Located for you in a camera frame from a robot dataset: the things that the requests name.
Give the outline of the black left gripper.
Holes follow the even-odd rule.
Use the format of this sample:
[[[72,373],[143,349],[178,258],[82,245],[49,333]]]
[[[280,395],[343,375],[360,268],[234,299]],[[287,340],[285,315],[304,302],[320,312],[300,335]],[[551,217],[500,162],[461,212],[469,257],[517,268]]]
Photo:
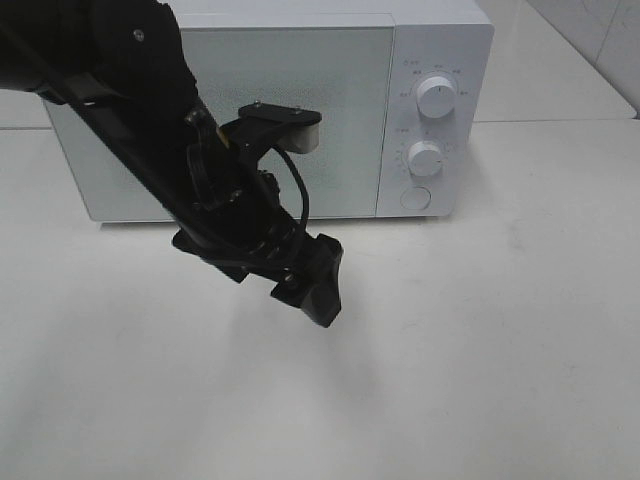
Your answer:
[[[302,177],[283,150],[273,149],[288,167],[302,201],[296,220],[281,205],[273,206],[256,191],[243,189],[228,203],[204,215],[213,223],[214,235],[204,238],[182,227],[172,245],[196,256],[236,283],[255,274],[273,280],[271,296],[297,308],[315,324],[328,328],[341,311],[339,268],[341,243],[306,232],[309,194]]]

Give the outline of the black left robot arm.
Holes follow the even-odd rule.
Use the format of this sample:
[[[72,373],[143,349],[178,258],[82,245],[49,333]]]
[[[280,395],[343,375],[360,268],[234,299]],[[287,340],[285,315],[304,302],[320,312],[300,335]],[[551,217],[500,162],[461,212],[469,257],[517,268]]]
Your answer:
[[[199,96],[171,7],[159,1],[5,1],[1,86],[69,106],[178,224],[173,245],[328,327],[343,249],[282,206],[268,152],[318,143],[316,111],[265,103],[219,125]]]

